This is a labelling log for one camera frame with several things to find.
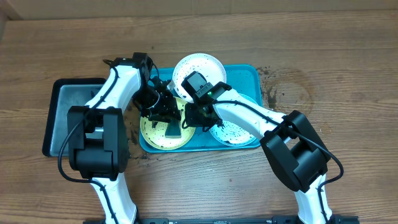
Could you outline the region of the light blue plate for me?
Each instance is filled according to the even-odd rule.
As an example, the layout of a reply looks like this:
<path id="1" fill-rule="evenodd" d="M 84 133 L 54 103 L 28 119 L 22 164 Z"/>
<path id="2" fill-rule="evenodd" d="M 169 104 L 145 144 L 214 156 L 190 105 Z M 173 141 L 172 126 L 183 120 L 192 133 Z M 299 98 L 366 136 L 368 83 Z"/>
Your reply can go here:
<path id="1" fill-rule="evenodd" d="M 211 135 L 226 147 L 255 148 L 259 140 L 243 129 L 229 121 L 221 120 L 210 129 Z"/>

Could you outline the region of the yellow-green plate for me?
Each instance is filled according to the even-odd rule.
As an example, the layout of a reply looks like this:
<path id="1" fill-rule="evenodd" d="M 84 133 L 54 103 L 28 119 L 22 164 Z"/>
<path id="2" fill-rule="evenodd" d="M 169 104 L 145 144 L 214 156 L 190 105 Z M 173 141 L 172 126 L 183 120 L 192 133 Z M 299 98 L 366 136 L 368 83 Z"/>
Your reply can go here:
<path id="1" fill-rule="evenodd" d="M 186 146 L 195 134 L 196 128 L 182 128 L 179 121 L 177 127 L 180 128 L 179 136 L 166 136 L 169 123 L 149 121 L 147 118 L 140 117 L 139 140 L 141 147 L 151 153 L 172 151 Z"/>

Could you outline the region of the dark green sponge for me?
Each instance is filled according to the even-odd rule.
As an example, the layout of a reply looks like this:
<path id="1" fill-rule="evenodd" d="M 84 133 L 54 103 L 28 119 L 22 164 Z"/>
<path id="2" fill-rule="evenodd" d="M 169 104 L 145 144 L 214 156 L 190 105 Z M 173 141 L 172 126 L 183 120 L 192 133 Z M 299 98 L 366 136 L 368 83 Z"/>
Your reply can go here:
<path id="1" fill-rule="evenodd" d="M 171 120 L 170 123 L 167 125 L 165 131 L 165 137 L 170 139 L 177 139 L 181 138 L 181 129 L 180 129 L 180 121 L 178 120 Z"/>

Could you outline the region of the white plate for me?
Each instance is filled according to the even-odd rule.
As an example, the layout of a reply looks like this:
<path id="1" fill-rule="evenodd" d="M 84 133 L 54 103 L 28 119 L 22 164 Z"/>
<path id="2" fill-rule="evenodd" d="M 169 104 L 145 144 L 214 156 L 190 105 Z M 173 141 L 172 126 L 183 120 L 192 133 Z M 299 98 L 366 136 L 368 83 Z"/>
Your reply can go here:
<path id="1" fill-rule="evenodd" d="M 193 99 L 182 88 L 182 81 L 192 72 L 201 73 L 206 81 L 212 85 L 216 85 L 218 82 L 226 83 L 227 81 L 223 64 L 214 56 L 203 53 L 187 55 L 175 66 L 172 80 L 177 95 L 188 103 L 193 103 Z"/>

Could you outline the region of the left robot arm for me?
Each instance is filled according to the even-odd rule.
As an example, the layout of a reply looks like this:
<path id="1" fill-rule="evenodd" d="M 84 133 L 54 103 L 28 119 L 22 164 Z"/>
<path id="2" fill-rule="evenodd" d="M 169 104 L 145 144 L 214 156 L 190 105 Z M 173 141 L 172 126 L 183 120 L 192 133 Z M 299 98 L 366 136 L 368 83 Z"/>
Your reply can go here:
<path id="1" fill-rule="evenodd" d="M 155 65 L 147 53 L 104 62 L 109 77 L 100 91 L 67 113 L 68 134 L 60 150 L 68 152 L 70 167 L 81 177 L 60 173 L 95 189 L 105 212 L 103 223 L 138 223 L 124 175 L 131 154 L 123 114 L 130 103 L 150 121 L 180 121 L 181 114 L 167 83 L 151 76 Z"/>

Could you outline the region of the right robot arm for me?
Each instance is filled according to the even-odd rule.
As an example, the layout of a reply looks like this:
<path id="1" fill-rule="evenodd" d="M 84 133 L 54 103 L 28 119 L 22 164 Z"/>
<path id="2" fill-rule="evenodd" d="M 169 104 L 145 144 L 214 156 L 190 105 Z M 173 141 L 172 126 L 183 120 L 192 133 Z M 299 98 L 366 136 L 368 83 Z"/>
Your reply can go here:
<path id="1" fill-rule="evenodd" d="M 304 114 L 271 111 L 241 96 L 224 82 L 213 85 L 199 72 L 181 82 L 193 103 L 186 109 L 189 126 L 212 127 L 228 121 L 256 137 L 275 176 L 295 194 L 302 223 L 330 223 L 323 182 L 331 159 Z"/>

